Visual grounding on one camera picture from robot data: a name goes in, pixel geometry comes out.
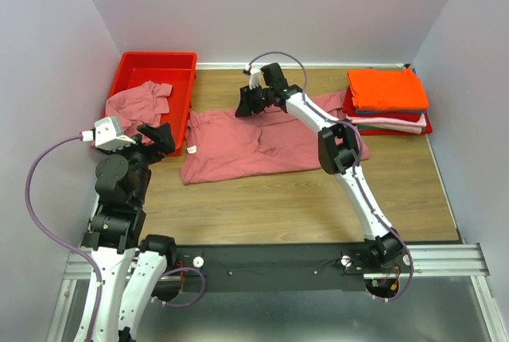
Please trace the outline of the salmon pink t-shirt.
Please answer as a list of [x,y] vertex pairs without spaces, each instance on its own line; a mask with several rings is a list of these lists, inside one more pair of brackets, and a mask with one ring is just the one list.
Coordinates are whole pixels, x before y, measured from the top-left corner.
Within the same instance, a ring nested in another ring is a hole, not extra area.
[[316,134],[276,107],[249,118],[234,109],[192,111],[186,140],[185,185],[321,167]]

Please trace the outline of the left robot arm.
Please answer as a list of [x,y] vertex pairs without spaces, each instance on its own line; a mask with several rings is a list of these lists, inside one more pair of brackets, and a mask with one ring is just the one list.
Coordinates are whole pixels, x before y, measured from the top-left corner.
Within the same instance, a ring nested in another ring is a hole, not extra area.
[[158,279],[177,260],[174,238],[140,237],[150,165],[176,149],[171,126],[138,132],[127,137],[104,119],[95,126],[95,147],[106,157],[95,168],[98,207],[83,241],[92,272],[76,341],[133,341]]

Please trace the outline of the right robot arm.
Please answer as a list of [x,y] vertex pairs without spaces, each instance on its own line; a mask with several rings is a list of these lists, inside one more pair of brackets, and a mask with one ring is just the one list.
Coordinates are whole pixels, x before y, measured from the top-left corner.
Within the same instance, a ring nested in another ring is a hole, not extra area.
[[359,131],[314,103],[297,85],[290,85],[278,63],[244,67],[248,85],[240,89],[237,118],[246,118],[278,107],[305,124],[317,135],[321,168],[334,176],[347,193],[363,230],[365,247],[360,261],[371,269],[389,267],[404,251],[391,222],[385,217],[363,174],[360,159],[363,143]]

